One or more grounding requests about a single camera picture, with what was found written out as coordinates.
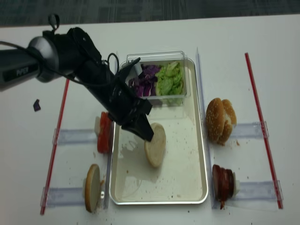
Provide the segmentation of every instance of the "red tomato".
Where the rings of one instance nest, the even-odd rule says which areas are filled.
[[[97,150],[99,153],[109,152],[109,134],[111,130],[111,120],[108,118],[108,112],[101,113],[100,134],[98,136]]]

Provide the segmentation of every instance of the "metal tray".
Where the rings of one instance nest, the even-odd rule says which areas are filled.
[[[190,95],[181,106],[154,107],[148,117],[165,128],[167,143],[160,168],[152,168],[144,141],[115,125],[110,173],[111,199],[118,205],[200,204],[208,195],[195,64],[187,60]]]

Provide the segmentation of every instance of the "top bun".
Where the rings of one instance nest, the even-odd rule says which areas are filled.
[[[207,107],[205,121],[209,140],[224,145],[233,125],[237,123],[231,102],[227,99],[213,99]]]

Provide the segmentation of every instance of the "purple cabbage piece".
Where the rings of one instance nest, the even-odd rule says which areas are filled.
[[[155,76],[160,71],[160,67],[156,65],[144,66],[142,64],[143,73],[139,75],[139,84],[134,79],[128,82],[129,87],[133,87],[138,97],[155,96],[155,83],[158,78]]]

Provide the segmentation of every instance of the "red line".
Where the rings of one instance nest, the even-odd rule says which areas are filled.
[[[58,117],[58,122],[57,122],[57,127],[56,127],[55,139],[57,138],[57,134],[60,130],[62,116],[63,116],[63,113],[64,113],[64,108],[65,108],[65,103],[66,103],[66,98],[67,98],[68,87],[69,87],[69,79],[66,79],[65,90],[64,90],[64,94],[62,96],[62,101],[61,101],[60,115]],[[57,146],[57,144],[54,143],[53,148],[52,148],[51,159],[50,159],[50,163],[49,163],[47,181],[46,181],[46,184],[45,184],[45,192],[44,192],[44,195],[43,195],[44,199],[42,199],[42,207],[41,207],[40,215],[43,215],[45,213],[45,205],[46,205],[46,201],[47,201],[47,194],[48,194],[49,187],[50,187],[50,180],[51,180],[53,163],[54,163],[54,158],[55,158],[55,153],[56,153],[56,146]]]
[[[256,85],[255,85],[253,72],[252,72],[252,68],[251,68],[251,63],[250,63],[250,58],[249,58],[248,53],[245,53],[245,57],[246,57],[248,72],[249,72],[249,76],[250,76],[250,81],[251,81],[251,84],[252,84],[252,89],[253,89],[255,103],[256,103],[256,107],[257,107],[257,111],[258,111],[259,120],[260,120],[260,122],[264,122],[263,113],[262,113],[262,110],[261,110],[261,105],[259,103],[258,94],[257,94],[257,90],[256,90]],[[276,192],[276,196],[277,196],[278,208],[283,209],[282,197],[281,197],[281,194],[278,190],[278,186],[276,185],[277,184],[277,177],[276,177],[275,167],[274,167],[274,163],[273,163],[273,159],[272,159],[272,155],[271,155],[269,139],[267,137],[264,138],[264,144],[265,144],[266,150],[267,150],[267,155],[268,155],[268,159],[269,159],[272,179],[273,179],[274,184],[275,184],[274,187],[275,187],[275,192]]]

